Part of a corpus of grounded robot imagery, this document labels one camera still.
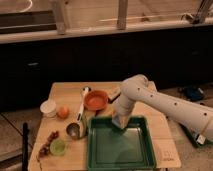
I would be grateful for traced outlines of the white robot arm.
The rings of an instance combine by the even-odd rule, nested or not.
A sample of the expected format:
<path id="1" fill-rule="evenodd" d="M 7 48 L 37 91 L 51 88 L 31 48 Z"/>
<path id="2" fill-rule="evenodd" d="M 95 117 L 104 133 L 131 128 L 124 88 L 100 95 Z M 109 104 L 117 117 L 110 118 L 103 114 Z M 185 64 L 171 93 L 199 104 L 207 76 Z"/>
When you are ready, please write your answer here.
<path id="1" fill-rule="evenodd" d="M 148 85 L 147 77 L 142 74 L 121 83 L 121 94 L 115 101 L 115 114 L 112 117 L 115 126 L 124 129 L 135 103 L 142 102 L 213 141 L 213 108 L 152 91 Z"/>

